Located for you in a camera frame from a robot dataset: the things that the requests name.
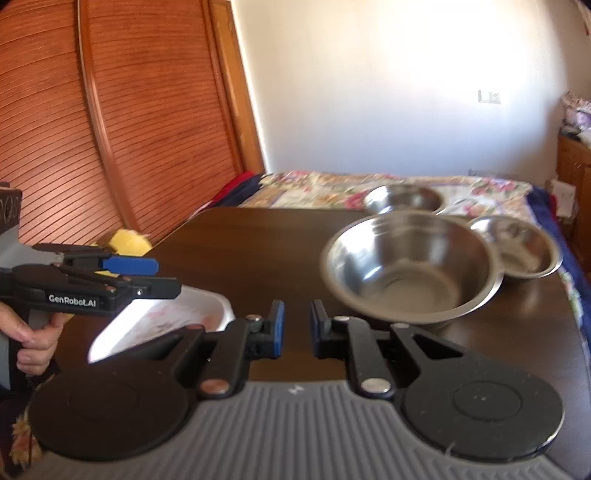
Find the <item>pile of clothes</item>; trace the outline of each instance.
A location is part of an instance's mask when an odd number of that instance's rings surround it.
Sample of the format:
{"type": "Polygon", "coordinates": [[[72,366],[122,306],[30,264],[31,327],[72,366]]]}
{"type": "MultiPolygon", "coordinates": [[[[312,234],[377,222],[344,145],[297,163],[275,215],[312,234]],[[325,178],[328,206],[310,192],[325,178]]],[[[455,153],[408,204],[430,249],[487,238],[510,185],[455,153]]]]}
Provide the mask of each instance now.
{"type": "Polygon", "coordinates": [[[562,97],[562,104],[564,117],[560,133],[591,148],[591,100],[567,92],[562,97]]]}

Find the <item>small metal bowl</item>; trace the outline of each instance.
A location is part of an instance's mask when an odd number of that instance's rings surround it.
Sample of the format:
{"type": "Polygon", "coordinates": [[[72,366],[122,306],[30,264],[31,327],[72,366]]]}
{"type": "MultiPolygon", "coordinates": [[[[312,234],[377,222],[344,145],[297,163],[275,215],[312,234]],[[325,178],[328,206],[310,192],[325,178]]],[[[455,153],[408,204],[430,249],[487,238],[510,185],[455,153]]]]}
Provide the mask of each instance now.
{"type": "Polygon", "coordinates": [[[401,210],[352,223],[326,245],[320,272],[344,304],[380,320],[427,324],[484,305],[501,285],[495,249],[458,221],[401,210]]]}
{"type": "Polygon", "coordinates": [[[508,277],[545,277],[562,263],[562,252],[554,239],[531,223],[506,215],[490,215],[478,217],[469,225],[498,250],[508,277]]]}
{"type": "Polygon", "coordinates": [[[412,183],[393,183],[369,192],[363,204],[370,215],[388,213],[393,210],[425,210],[439,213],[443,210],[444,199],[433,189],[412,183]]]}

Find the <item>finger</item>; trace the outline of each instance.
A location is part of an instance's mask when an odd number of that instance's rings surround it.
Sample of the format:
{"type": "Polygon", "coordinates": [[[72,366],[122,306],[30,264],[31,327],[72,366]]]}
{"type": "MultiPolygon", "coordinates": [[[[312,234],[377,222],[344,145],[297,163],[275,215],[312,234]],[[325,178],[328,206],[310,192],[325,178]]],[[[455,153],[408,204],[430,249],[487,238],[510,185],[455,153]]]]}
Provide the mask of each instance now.
{"type": "Polygon", "coordinates": [[[23,342],[24,348],[33,348],[35,350],[46,350],[57,343],[63,327],[54,327],[48,323],[42,329],[33,332],[33,338],[28,342],[23,342]]]}
{"type": "Polygon", "coordinates": [[[17,363],[17,368],[26,374],[29,375],[41,375],[45,370],[47,370],[47,367],[49,367],[49,364],[45,364],[45,365],[23,365],[20,363],[17,363]]]}
{"type": "Polygon", "coordinates": [[[22,348],[17,353],[17,362],[22,365],[45,365],[51,360],[56,351],[57,343],[54,343],[47,350],[33,350],[22,348]]]}
{"type": "Polygon", "coordinates": [[[33,337],[33,330],[3,303],[0,303],[0,330],[19,342],[26,342],[33,337]]]}
{"type": "Polygon", "coordinates": [[[65,313],[54,313],[51,315],[50,323],[54,327],[63,327],[67,322],[67,315],[65,313]]]}

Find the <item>wooden wardrobe door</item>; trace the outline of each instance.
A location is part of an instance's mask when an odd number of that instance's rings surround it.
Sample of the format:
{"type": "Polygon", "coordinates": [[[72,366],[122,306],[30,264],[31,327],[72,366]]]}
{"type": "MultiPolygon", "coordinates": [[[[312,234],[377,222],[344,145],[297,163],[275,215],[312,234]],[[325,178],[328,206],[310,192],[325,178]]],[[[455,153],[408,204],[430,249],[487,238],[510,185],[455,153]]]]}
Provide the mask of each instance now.
{"type": "Polygon", "coordinates": [[[24,192],[26,243],[88,243],[122,226],[87,118],[75,19],[73,1],[0,11],[0,180],[24,192]]]}
{"type": "Polygon", "coordinates": [[[198,0],[79,4],[95,122],[104,124],[140,230],[157,241],[241,172],[202,7],[198,0]]]}

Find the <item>dark wooden table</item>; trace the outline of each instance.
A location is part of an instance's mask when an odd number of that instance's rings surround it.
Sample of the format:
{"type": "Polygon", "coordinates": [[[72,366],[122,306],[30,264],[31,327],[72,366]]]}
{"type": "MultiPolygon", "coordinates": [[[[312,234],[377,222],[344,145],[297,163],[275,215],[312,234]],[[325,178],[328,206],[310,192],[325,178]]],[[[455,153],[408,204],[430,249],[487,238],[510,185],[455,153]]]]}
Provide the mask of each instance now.
{"type": "MultiPolygon", "coordinates": [[[[266,314],[273,299],[285,302],[284,353],[276,361],[253,362],[252,379],[344,378],[341,362],[320,361],[311,353],[309,305],[312,299],[322,299],[331,316],[354,313],[328,292],[318,261],[329,238],[362,216],[341,210],[217,208],[172,233],[151,255],[160,262],[162,275],[226,296],[237,316],[266,314]]],[[[90,343],[107,322],[72,320],[60,341],[60,365],[84,363],[90,343]]],[[[550,456],[576,478],[589,474],[589,377],[581,337],[557,274],[506,281],[488,304],[436,333],[552,384],[566,415],[550,456]]]]}

